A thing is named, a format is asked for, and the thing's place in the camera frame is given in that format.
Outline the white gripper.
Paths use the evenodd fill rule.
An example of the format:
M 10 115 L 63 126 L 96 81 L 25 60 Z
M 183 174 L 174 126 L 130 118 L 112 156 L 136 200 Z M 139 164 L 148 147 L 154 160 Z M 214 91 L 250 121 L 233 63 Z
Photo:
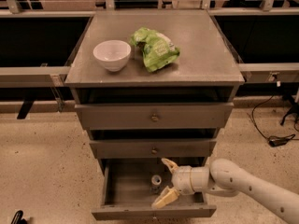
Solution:
M 162 158 L 162 163 L 172 174 L 173 188 L 166 186 L 160 196 L 152 203 L 154 209 L 163 208 L 173 203 L 181 195 L 193 195 L 196 192 L 206 191 L 211 187 L 210 172 L 207 167 L 179 166 Z

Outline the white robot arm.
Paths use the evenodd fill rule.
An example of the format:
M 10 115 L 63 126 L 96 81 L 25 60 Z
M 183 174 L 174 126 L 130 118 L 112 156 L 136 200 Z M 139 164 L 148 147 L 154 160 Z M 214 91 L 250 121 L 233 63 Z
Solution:
M 235 196 L 238 192 L 248 195 L 288 224 L 299 224 L 299 195 L 251 175 L 234 162 L 214 160 L 209 166 L 178 166 L 162 158 L 169 169 L 173 184 L 161 192 L 153 202 L 155 209 L 174 202 L 180 195 L 205 192 L 215 196 Z

